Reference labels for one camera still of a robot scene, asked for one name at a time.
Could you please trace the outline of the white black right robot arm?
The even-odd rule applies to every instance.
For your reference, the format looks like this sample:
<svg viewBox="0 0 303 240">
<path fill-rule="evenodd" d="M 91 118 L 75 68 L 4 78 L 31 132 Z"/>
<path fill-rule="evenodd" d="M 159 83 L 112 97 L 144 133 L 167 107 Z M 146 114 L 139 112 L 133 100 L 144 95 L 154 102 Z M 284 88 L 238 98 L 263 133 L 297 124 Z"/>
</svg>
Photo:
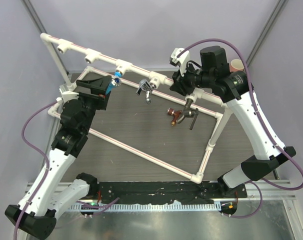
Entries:
<svg viewBox="0 0 303 240">
<path fill-rule="evenodd" d="M 260 106 L 252 104 L 247 75 L 243 71 L 230 72 L 224 48 L 214 45 L 200 50 L 201 66 L 193 67 L 188 51 L 175 48 L 170 56 L 170 64 L 179 70 L 172 75 L 170 87 L 184 97 L 196 89 L 210 89 L 215 96 L 236 116 L 244 129 L 251 146 L 253 156 L 239 166 L 218 178 L 217 191 L 220 196 L 230 197 L 239 185 L 248 181 L 257 181 L 296 155 L 292 146 L 283 142 L 272 143 L 269 135 L 275 132 L 267 122 L 263 129 L 257 114 L 262 114 Z"/>
</svg>

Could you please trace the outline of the white PVC pipe frame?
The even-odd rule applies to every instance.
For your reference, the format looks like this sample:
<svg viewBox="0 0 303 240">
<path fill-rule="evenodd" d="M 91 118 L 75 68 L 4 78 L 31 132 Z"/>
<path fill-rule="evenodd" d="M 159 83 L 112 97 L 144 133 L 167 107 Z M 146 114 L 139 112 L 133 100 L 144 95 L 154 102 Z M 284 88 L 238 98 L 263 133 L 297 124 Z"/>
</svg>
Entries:
<svg viewBox="0 0 303 240">
<path fill-rule="evenodd" d="M 204 90 L 197 88 L 191 94 L 188 94 L 184 100 L 178 99 L 176 97 L 173 97 L 171 95 L 165 94 L 157 90 L 160 85 L 171 86 L 174 83 L 173 80 L 168 78 L 166 75 L 163 75 L 155 71 L 149 71 L 143 69 L 141 67 L 138 67 L 130 62 L 121 59 L 112 58 L 110 56 L 102 54 L 101 52 L 98 52 L 91 48 L 85 48 L 83 46 L 79 46 L 77 44 L 74 44 L 73 42 L 70 42 L 62 38 L 56 38 L 51 35 L 48 35 L 48 41 L 52 43 L 57 53 L 64 54 L 66 51 L 72 50 L 85 55 L 84 60 L 88 63 L 88 66 L 83 70 L 83 72 L 78 77 L 79 80 L 82 80 L 89 73 L 95 73 L 104 77 L 109 76 L 109 73 L 98 70 L 91 66 L 91 64 L 94 61 L 104 61 L 106 63 L 115 65 L 116 66 L 115 72 L 119 71 L 122 73 L 122 77 L 120 79 L 123 84 L 138 89 L 140 81 L 146 79 L 148 80 L 149 83 L 155 85 L 155 89 L 151 94 L 161 97 L 165 100 L 174 102 L 176 104 L 180 104 L 182 106 L 185 106 L 187 99 L 191 99 L 193 101 L 193 103 L 191 104 L 192 110 L 198 108 L 199 112 L 214 117 L 216 119 L 216 124 L 213 129 L 212 135 L 206 145 L 205 153 L 202 158 L 202 162 L 200 164 L 199 170 L 195 174 L 184 171 L 176 166 L 173 166 L 167 162 L 155 158 L 154 156 L 151 156 L 123 142 L 111 138 L 99 131 L 96 131 L 94 129 L 89 130 L 89 133 L 91 135 L 96 136 L 104 141 L 107 141 L 117 147 L 120 147 L 125 151 L 137 155 L 175 174 L 178 174 L 195 184 L 199 184 L 203 181 L 204 172 L 208 164 L 210 155 L 214 150 L 214 147 L 216 145 L 219 136 L 223 132 L 227 122 L 229 121 L 232 115 L 232 111 L 227 107 L 225 103 L 223 103 L 223 101 L 218 96 L 215 96 L 211 93 L 208 93 Z M 71 82 L 70 80 L 68 82 L 65 82 L 64 85 L 66 85 L 70 91 L 73 91 L 76 88 L 76 83 Z"/>
</svg>

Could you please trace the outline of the blue plastic faucet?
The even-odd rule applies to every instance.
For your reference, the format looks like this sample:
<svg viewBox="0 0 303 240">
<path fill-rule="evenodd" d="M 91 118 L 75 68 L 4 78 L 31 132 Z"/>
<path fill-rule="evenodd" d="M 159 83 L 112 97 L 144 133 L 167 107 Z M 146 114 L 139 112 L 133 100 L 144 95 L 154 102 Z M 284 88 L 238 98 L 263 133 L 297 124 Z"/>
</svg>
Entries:
<svg viewBox="0 0 303 240">
<path fill-rule="evenodd" d="M 122 73 L 120 71 L 116 71 L 114 73 L 114 75 L 111 77 L 111 81 L 108 84 L 106 94 L 109 94 L 113 88 L 121 85 L 122 83 L 121 77 L 122 77 Z"/>
</svg>

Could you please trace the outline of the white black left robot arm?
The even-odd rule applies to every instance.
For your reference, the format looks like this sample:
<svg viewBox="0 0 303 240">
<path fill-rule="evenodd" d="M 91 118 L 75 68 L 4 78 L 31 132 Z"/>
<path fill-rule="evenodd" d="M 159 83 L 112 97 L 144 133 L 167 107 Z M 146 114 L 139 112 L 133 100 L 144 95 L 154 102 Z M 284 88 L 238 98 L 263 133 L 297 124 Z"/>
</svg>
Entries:
<svg viewBox="0 0 303 240">
<path fill-rule="evenodd" d="M 44 157 L 45 164 L 19 203 L 10 204 L 5 210 L 5 216 L 15 226 L 14 239 L 22 230 L 38 240 L 45 240 L 73 203 L 84 197 L 91 200 L 97 196 L 98 180 L 88 173 L 78 174 L 72 184 L 58 195 L 54 195 L 54 191 L 86 144 L 96 111 L 106 110 L 111 82 L 109 75 L 94 80 L 77 80 L 76 86 L 90 92 L 66 91 L 55 103 L 47 106 L 50 110 L 62 107 L 61 127 L 48 154 L 35 148 Z"/>
</svg>

